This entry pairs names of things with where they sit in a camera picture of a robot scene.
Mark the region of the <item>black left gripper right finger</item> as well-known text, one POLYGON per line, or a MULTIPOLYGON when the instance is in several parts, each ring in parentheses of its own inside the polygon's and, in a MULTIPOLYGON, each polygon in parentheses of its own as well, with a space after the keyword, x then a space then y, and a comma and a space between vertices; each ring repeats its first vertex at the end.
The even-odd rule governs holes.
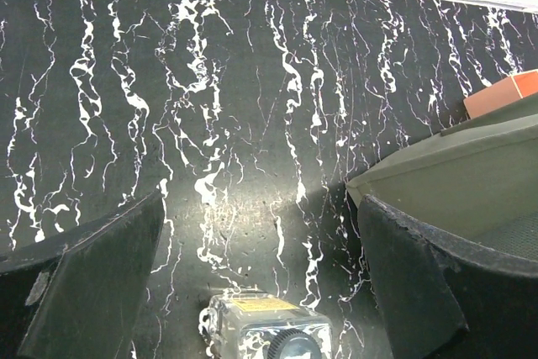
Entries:
POLYGON ((361 243, 396 358, 535 358, 537 263, 426 224, 371 195, 361 243))

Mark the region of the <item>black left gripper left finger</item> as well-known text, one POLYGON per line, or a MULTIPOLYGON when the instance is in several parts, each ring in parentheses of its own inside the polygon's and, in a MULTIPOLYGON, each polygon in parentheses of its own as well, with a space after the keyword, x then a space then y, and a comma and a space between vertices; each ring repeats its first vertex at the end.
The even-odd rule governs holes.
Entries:
POLYGON ((126 358, 161 238, 160 191, 1 255, 3 358, 126 358))

